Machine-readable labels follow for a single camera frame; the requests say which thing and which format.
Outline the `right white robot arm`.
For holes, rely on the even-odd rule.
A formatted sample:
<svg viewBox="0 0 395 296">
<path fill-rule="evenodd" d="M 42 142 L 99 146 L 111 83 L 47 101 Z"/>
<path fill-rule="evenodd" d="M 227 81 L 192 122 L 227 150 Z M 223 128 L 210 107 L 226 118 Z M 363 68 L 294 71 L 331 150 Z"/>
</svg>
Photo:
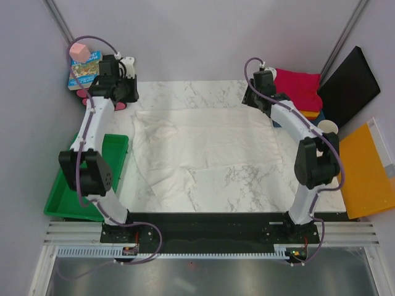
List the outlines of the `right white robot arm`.
<svg viewBox="0 0 395 296">
<path fill-rule="evenodd" d="M 266 114 L 297 144 L 294 174 L 299 186 L 288 211 L 292 222 L 282 229 L 284 238 L 295 243 L 305 235 L 303 225 L 313 220 L 319 193 L 340 173 L 339 139 L 314 126 L 286 94 L 277 93 L 272 71 L 260 67 L 247 82 L 243 104 Z"/>
</svg>

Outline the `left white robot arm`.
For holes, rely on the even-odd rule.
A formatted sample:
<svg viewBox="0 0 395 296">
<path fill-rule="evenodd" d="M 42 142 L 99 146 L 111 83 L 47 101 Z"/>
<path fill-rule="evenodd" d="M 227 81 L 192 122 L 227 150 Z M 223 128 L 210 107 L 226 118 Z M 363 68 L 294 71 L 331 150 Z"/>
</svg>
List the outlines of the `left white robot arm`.
<svg viewBox="0 0 395 296">
<path fill-rule="evenodd" d="M 108 225 L 115 226 L 114 236 L 121 242 L 135 237 L 135 227 L 126 222 L 128 211 L 112 187 L 114 175 L 102 156 L 102 143 L 115 107 L 119 102 L 136 102 L 135 60 L 111 55 L 99 63 L 99 75 L 86 89 L 86 112 L 78 135 L 59 154 L 59 164 L 69 188 L 77 193 L 83 208 L 94 205 Z"/>
</svg>

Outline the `white t shirt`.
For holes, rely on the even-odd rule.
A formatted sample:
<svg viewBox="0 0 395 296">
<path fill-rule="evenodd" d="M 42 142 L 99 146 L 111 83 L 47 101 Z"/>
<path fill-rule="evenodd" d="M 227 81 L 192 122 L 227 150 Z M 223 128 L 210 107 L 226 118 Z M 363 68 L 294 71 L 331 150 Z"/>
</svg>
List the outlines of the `white t shirt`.
<svg viewBox="0 0 395 296">
<path fill-rule="evenodd" d="M 138 169 L 159 198 L 191 189 L 192 171 L 282 163 L 268 116 L 251 107 L 138 110 L 133 126 Z"/>
</svg>

